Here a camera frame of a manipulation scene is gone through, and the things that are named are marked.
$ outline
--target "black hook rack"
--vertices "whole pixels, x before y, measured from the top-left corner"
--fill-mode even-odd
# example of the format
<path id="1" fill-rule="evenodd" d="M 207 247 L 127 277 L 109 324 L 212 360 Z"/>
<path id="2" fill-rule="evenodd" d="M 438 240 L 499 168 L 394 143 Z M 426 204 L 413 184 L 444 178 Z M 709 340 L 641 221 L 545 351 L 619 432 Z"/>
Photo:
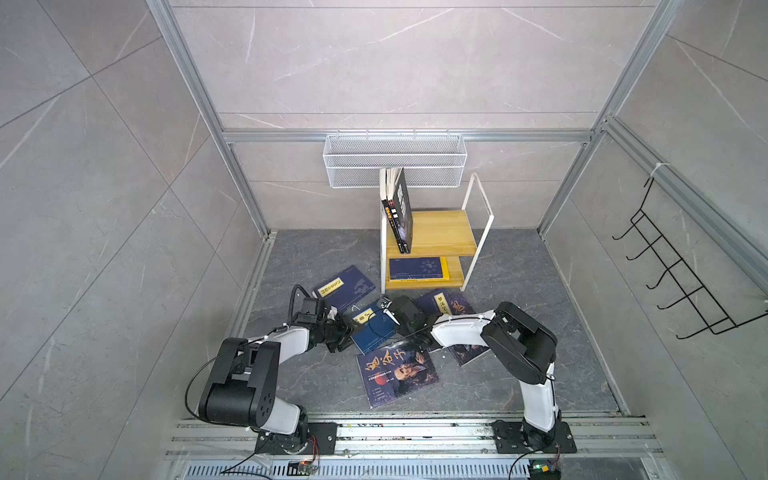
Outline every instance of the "black hook rack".
<path id="1" fill-rule="evenodd" d="M 725 332 L 727 332 L 727 331 L 729 331 L 729 330 L 732 330 L 732 329 L 738 328 L 738 327 L 740 327 L 740 326 L 746 325 L 746 324 L 748 324 L 749 322 L 753 322 L 753 321 L 755 321 L 755 320 L 757 320 L 757 319 L 763 318 L 764 316 L 768 316 L 768 310 L 766 310 L 766 312 L 765 312 L 765 313 L 763 313 L 762 315 L 758 315 L 758 316 L 755 316 L 755 317 L 753 317 L 753 318 L 751 318 L 751 319 L 749 319 L 749 320 L 745 320 L 745 321 L 743 321 L 743 322 L 741 322 L 741 323 L 737 323 L 736 321 L 734 321 L 734 320 L 733 320 L 733 318 L 731 318 L 731 316 L 730 316 L 730 315 L 728 314 L 728 312 L 727 312 L 727 311 L 726 311 L 726 310 L 723 308 L 723 306 L 722 306 L 722 305 L 720 305 L 720 302 L 718 302 L 718 301 L 717 301 L 717 299 L 716 299 L 716 298 L 715 298 L 715 296 L 712 294 L 712 292 L 710 291 L 710 289 L 708 289 L 708 288 L 707 288 L 707 286 L 706 286 L 706 285 L 704 285 L 704 282 L 702 282 L 702 281 L 701 281 L 701 279 L 699 278 L 699 276 L 698 276 L 698 275 L 696 275 L 696 272 L 694 272 L 694 270 L 693 270 L 692 268 L 690 268 L 690 266 L 688 265 L 688 262 L 686 262 L 686 261 L 685 261 L 685 259 L 684 259 L 684 258 L 683 258 L 683 257 L 682 257 L 682 256 L 681 256 L 681 255 L 680 255 L 678 252 L 677 252 L 677 249 L 674 247 L 674 245 L 673 245 L 673 244 L 672 244 L 672 243 L 671 243 L 669 240 L 667 240 L 667 238 L 664 236 L 664 234 L 661 232 L 661 230 L 659 230 L 659 228 L 656 226 L 656 224 L 655 224 L 655 223 L 654 223 L 654 222 L 653 222 L 653 221 L 650 219 L 650 217 L 649 217 L 648 215 L 646 215 L 646 213 L 643 211 L 643 206 L 645 206 L 645 200 L 648 198 L 648 193 L 650 193 L 650 188 L 651 188 L 653 185 L 654 185 L 654 179 L 653 179 L 652 177 L 649 177 L 649 178 L 648 178 L 648 180 L 646 180 L 646 181 L 645 181 L 645 184 L 643 185 L 643 188 L 647 187 L 647 190 L 645 190 L 645 196 L 643 197 L 643 201 L 642 201 L 642 203 L 640 204 L 640 208 L 638 208 L 638 209 L 637 209 L 637 212 L 635 212 L 635 213 L 634 213 L 634 215 L 632 215 L 632 217 L 630 217 L 630 222 L 632 223 L 632 226 L 631 226 L 631 227 L 629 227 L 629 229 L 628 229 L 626 232 L 624 232 L 623 234 L 621 234 L 621 236 L 620 236 L 620 237 L 613 237 L 613 236 L 611 236 L 611 238 L 613 238 L 614 240 L 621 240 L 622 238 L 624 238 L 624 237 L 627 235 L 627 233 L 630 233 L 632 230 L 636 230 L 636 231 L 637 231 L 637 232 L 640 234 L 640 236 L 641 236 L 641 237 L 643 237 L 643 240 L 645 240 L 645 243 L 647 243 L 647 247 L 645 247 L 645 248 L 643 249 L 643 251 L 641 251 L 639 254 L 635 255 L 634 257 L 632 257 L 632 258 L 630 258 L 630 257 L 627 257 L 627 260 L 629 260 L 629 261 L 632 261 L 632 260 L 636 260 L 636 259 L 637 259 L 637 258 L 639 258 L 639 257 L 640 257 L 640 256 L 641 256 L 643 253 L 645 253 L 645 252 L 647 252 L 648 250 L 650 250 L 650 251 L 652 251 L 652 252 L 653 252 L 653 253 L 656 255 L 656 258 L 657 258 L 657 259 L 658 259 L 658 260 L 661 262 L 661 264 L 662 264 L 662 265 L 664 265 L 664 272 L 662 272 L 662 274 L 661 274 L 661 276 L 659 277 L 659 280 L 656 282 L 656 284 L 655 284 L 655 285 L 653 285 L 653 286 L 650 286 L 650 285 L 646 285 L 646 287 L 647 287 L 649 290 L 653 290 L 653 289 L 657 288 L 657 287 L 659 286 L 659 284 L 661 284 L 661 280 L 663 280 L 663 279 L 664 279 L 664 277 L 665 277 L 667 274 L 669 274 L 669 276 L 672 278 L 672 280 L 674 280 L 675 284 L 677 284 L 677 287 L 678 287 L 678 288 L 680 289 L 680 291 L 681 291 L 681 292 L 684 294 L 684 295 L 683 295 L 683 296 L 682 296 L 680 299 L 678 299 L 678 300 L 675 300 L 674 302 L 670 303 L 670 304 L 669 304 L 669 305 L 667 305 L 667 306 L 660 306 L 660 305 L 656 305 L 656 307 L 657 307 L 659 310 L 666 310 L 666 309 L 668 309 L 668 308 L 671 308 L 671 307 L 673 307 L 673 306 L 677 305 L 678 303 L 682 302 L 683 300 L 688 300 L 688 303 L 689 303 L 689 304 L 690 304 L 690 305 L 691 305 L 691 306 L 694 308 L 694 310 L 696 310 L 696 313 L 698 314 L 699 318 L 701 318 L 701 321 L 702 321 L 702 322 L 704 322 L 704 325 L 706 325 L 704 328 L 702 328 L 702 329 L 699 329 L 699 330 L 697 330 L 697 331 L 695 331 L 695 332 L 691 333 L 690 335 L 686 335 L 686 336 L 679 336 L 679 335 L 675 335 L 675 336 L 676 336 L 678 339 L 689 339 L 689 338 L 690 338 L 690 337 L 692 337 L 692 336 L 695 336 L 695 335 L 698 335 L 699 333 L 702 333 L 704 330 L 709 330 L 709 331 L 710 331 L 710 332 L 712 332 L 712 334 L 714 334 L 714 335 L 720 335 L 721 333 L 725 333 Z M 648 223 L 649 223 L 649 224 L 650 224 L 650 225 L 651 225 L 651 226 L 652 226 L 652 227 L 653 227 L 653 228 L 656 230 L 656 232 L 658 233 L 658 237 L 656 237 L 656 238 L 655 238 L 653 241 L 649 241 L 649 240 L 648 240 L 648 238 L 647 238 L 647 237 L 646 237 L 646 236 L 643 234 L 643 232 L 641 232 L 641 230 L 640 230 L 640 229 L 637 227 L 637 224 L 640 222 L 640 220 L 643 220 L 643 219 L 646 219 L 646 220 L 648 220 Z M 656 244 L 656 242 L 658 242 L 658 241 L 660 241 L 660 240 L 663 240 L 663 241 L 667 242 L 667 245 L 668 245 L 668 246 L 669 246 L 669 247 L 672 249 L 672 251 L 674 252 L 674 254 L 675 254 L 676 258 L 677 258 L 677 259 L 676 259 L 676 260 L 675 260 L 675 261 L 674 261 L 674 262 L 673 262 L 671 265 L 667 265 L 667 263 L 666 263 L 666 262 L 664 262 L 664 260 L 661 258 L 661 255 L 659 255 L 659 253 L 656 251 L 656 248 L 654 248 L 654 244 Z M 685 268 L 685 269 L 687 269 L 687 270 L 688 270 L 688 272 L 689 272 L 689 273 L 690 273 L 690 274 L 691 274 L 691 275 L 692 275 L 692 276 L 693 276 L 693 277 L 696 279 L 696 281 L 697 281 L 697 282 L 698 282 L 698 284 L 699 284 L 699 286 L 698 286 L 696 289 L 694 289 L 694 290 L 691 290 L 691 291 L 690 291 L 690 292 L 688 292 L 688 293 L 686 293 L 685 289 L 684 289 L 684 288 L 683 288 L 683 286 L 680 284 L 680 281 L 679 281 L 679 280 L 678 280 L 678 279 L 675 277 L 675 275 L 674 275 L 674 272 L 672 271 L 672 268 L 673 268 L 673 267 L 675 267 L 675 266 L 677 266 L 677 265 L 679 265 L 679 264 L 681 264 L 681 263 L 682 263 L 682 265 L 681 265 L 679 268 Z M 707 319 L 706 319 L 706 318 L 704 318 L 704 315 L 701 313 L 701 311 L 699 311 L 698 307 L 696 306 L 696 303 L 695 303 L 695 302 L 694 302 L 694 301 L 693 301 L 693 300 L 690 298 L 690 297 L 691 297 L 691 295 L 694 295 L 695 293 L 699 293 L 699 292 L 701 292 L 702 290 L 703 290 L 703 292 L 704 292 L 705 294 L 707 294 L 707 295 L 709 295 L 709 296 L 710 296 L 710 298 L 712 299 L 712 301 L 713 301 L 713 302 L 714 302 L 714 303 L 717 305 L 717 308 L 719 308 L 719 309 L 720 309 L 720 311 L 723 313 L 723 315 L 724 315 L 724 318 L 722 318 L 722 319 L 719 319 L 719 320 L 717 320 L 717 321 L 716 321 L 716 322 L 714 322 L 714 323 L 709 323 L 709 322 L 707 321 Z M 730 322 L 730 325 L 729 325 L 729 326 L 727 326 L 726 328 L 724 328 L 724 329 L 720 330 L 720 331 L 715 331 L 715 330 L 713 329 L 713 327 L 715 327 L 715 326 L 717 326 L 717 325 L 720 325 L 720 324 L 721 324 L 721 323 L 723 323 L 723 322 Z"/>

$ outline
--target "book spine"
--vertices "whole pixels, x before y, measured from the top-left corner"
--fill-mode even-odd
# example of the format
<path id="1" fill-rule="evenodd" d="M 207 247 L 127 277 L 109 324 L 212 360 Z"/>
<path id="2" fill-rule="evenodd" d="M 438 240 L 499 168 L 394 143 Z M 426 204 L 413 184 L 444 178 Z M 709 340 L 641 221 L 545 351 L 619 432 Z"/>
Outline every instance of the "book spine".
<path id="1" fill-rule="evenodd" d="M 397 224 L 395 223 L 394 217 L 392 217 L 392 209 L 389 207 L 389 202 L 387 200 L 382 200 L 382 204 L 384 205 L 384 213 L 386 214 L 387 220 L 389 220 L 389 227 L 392 228 L 392 234 L 395 236 L 397 248 L 400 250 L 400 253 L 405 253 L 406 250 L 402 245 L 402 240 L 400 240 L 400 235 L 397 231 Z"/>

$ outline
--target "robotic arm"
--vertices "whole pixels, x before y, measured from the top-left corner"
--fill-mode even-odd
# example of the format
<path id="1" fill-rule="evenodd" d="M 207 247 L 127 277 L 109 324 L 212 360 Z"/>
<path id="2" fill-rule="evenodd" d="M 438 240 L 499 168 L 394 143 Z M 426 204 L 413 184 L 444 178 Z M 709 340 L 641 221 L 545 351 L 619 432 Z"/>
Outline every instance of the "robotic arm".
<path id="1" fill-rule="evenodd" d="M 401 296 L 383 309 L 399 324 L 401 335 L 423 346 L 490 347 L 520 381 L 525 443 L 533 449 L 552 444 L 561 416 L 552 387 L 557 339 L 551 331 L 510 302 L 475 315 L 430 316 Z M 322 299 L 303 299 L 301 310 L 290 316 L 291 324 L 264 337 L 223 341 L 200 397 L 200 419 L 274 434 L 286 452 L 304 447 L 306 412 L 275 396 L 278 365 L 320 343 L 330 352 L 344 350 L 352 344 L 352 330 L 334 318 L 335 309 Z"/>

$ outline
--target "wire mesh basket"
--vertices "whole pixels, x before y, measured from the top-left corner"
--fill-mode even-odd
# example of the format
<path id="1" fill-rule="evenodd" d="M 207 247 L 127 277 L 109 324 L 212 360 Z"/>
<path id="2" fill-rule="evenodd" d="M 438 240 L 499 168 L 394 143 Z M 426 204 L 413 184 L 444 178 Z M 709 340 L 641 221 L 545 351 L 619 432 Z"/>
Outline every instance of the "wire mesh basket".
<path id="1" fill-rule="evenodd" d="M 404 167 L 409 187 L 458 187 L 467 149 L 458 134 L 334 134 L 323 160 L 332 188 L 378 187 L 386 167 Z"/>

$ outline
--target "black mounting plate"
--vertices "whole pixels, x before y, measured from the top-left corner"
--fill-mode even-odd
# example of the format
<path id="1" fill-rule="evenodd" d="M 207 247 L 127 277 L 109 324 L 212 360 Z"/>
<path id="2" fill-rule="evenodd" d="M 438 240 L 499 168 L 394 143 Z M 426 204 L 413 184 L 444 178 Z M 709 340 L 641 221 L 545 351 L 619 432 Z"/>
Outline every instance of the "black mounting plate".
<path id="1" fill-rule="evenodd" d="M 310 423 L 308 424 L 309 433 L 307 437 L 310 439 L 304 448 L 296 453 L 296 455 L 312 455 L 312 437 L 317 439 L 317 449 L 321 455 L 333 455 L 336 451 L 336 430 L 339 425 L 337 423 Z M 261 447 L 262 437 L 264 437 L 264 445 Z M 261 434 L 257 440 L 257 450 L 259 453 L 269 453 L 272 455 L 286 455 L 286 451 L 283 450 L 277 442 L 272 440 L 272 435 Z"/>
<path id="2" fill-rule="evenodd" d="M 528 453 L 531 449 L 524 443 L 523 422 L 504 422 L 496 420 L 491 424 L 497 453 Z M 571 434 L 571 427 L 566 422 L 559 422 L 554 431 L 554 442 L 543 450 L 544 453 L 576 453 L 576 442 Z"/>

